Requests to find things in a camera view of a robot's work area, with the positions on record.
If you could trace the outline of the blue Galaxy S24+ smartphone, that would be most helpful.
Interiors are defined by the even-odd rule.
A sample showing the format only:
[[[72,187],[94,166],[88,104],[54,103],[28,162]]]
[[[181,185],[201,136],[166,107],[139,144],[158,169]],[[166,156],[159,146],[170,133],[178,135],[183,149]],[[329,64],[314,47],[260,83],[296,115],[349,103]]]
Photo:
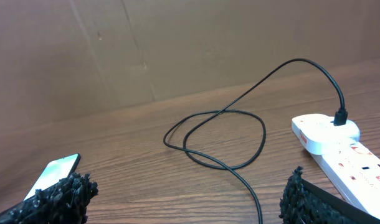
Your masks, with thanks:
[[[79,161],[80,155],[72,154],[49,162],[30,189],[29,193],[25,196],[24,200],[34,196],[37,189],[45,190],[56,184],[60,179],[69,177],[74,173]]]

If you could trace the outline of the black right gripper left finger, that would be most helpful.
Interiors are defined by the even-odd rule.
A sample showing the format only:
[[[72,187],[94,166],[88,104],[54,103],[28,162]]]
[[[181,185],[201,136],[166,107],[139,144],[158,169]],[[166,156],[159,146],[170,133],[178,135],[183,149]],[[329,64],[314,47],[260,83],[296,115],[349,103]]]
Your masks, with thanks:
[[[90,174],[72,173],[0,213],[0,224],[85,224],[87,206],[98,195]]]

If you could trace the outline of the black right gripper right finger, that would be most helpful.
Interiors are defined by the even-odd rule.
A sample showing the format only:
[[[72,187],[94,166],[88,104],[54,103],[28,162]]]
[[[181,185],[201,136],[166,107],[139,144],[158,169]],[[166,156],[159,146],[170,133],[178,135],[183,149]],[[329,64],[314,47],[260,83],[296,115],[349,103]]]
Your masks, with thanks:
[[[297,167],[280,199],[284,224],[380,224],[376,218],[302,178]]]

